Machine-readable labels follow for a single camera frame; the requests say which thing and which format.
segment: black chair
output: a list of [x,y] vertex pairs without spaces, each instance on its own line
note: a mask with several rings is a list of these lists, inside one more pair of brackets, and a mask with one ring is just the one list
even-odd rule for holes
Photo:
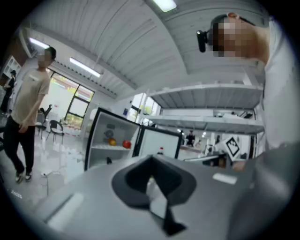
[[38,128],[38,135],[41,131],[41,139],[43,139],[43,130],[44,130],[44,123],[45,123],[45,115],[42,112],[37,113],[37,121],[36,121],[36,128]]
[[50,133],[53,133],[53,143],[54,143],[54,137],[56,139],[56,135],[59,135],[61,136],[61,145],[62,145],[65,133],[63,132],[63,127],[61,123],[55,120],[51,120],[49,124],[50,124],[50,132],[46,138],[46,141],[48,140]]

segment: fluorescent light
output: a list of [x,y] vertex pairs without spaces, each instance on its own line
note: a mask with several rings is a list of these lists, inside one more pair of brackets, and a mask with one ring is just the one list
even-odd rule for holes
[[173,0],[153,0],[163,12],[168,12],[176,8],[176,3]]
[[61,85],[61,84],[59,84],[59,83],[57,83],[57,82],[52,82],[52,83],[57,84],[57,85],[59,85],[59,86],[61,86],[61,87],[63,87],[63,88],[66,88],[65,86],[63,86],[63,85]]
[[70,62],[74,63],[75,65],[77,65],[78,67],[84,69],[85,71],[88,71],[89,73],[92,73],[93,75],[95,75],[96,77],[100,77],[101,74],[96,72],[95,70],[91,69],[90,67],[84,65],[83,63],[77,61],[74,58],[70,58]]
[[46,48],[49,47],[49,45],[47,45],[47,44],[45,44],[45,43],[42,43],[42,42],[40,42],[40,41],[38,41],[38,40],[36,40],[36,39],[34,39],[34,38],[32,38],[32,37],[29,38],[29,41],[32,42],[33,44],[36,44],[36,45],[38,45],[38,46],[44,48],[44,49],[46,49]]

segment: ceiling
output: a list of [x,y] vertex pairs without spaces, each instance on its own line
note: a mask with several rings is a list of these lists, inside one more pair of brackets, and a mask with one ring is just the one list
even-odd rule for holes
[[[193,83],[243,83],[244,66],[263,83],[253,60],[200,53],[197,30],[218,14],[235,11],[258,26],[268,23],[258,4],[245,0],[175,0],[163,13],[152,0],[48,0],[24,21],[29,35],[57,50],[57,64],[98,90],[122,99],[147,89]],[[73,57],[102,75],[96,78],[69,62]]]

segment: white shelf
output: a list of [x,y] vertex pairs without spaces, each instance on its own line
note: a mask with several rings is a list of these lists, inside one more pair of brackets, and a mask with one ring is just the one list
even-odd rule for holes
[[120,151],[129,151],[130,148],[124,148],[122,146],[111,146],[108,144],[97,144],[92,146],[92,149],[104,149],[104,150],[120,150]]
[[227,134],[256,135],[264,131],[263,122],[251,119],[232,119],[201,116],[149,116],[143,115],[159,126],[174,130],[188,129]]
[[260,101],[262,86],[201,84],[149,94],[163,109],[209,108],[253,110]]

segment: black pants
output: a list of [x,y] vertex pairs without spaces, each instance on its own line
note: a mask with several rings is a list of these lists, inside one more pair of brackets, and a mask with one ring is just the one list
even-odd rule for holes
[[9,101],[9,97],[4,96],[0,110],[3,111],[4,113],[7,112],[8,110],[8,101]]
[[34,157],[35,126],[29,126],[25,133],[19,133],[19,129],[19,124],[16,123],[12,117],[9,117],[3,133],[4,151],[12,160],[16,171],[21,173],[24,171],[24,166],[17,156],[18,145],[20,143],[25,155],[26,171],[30,173]]

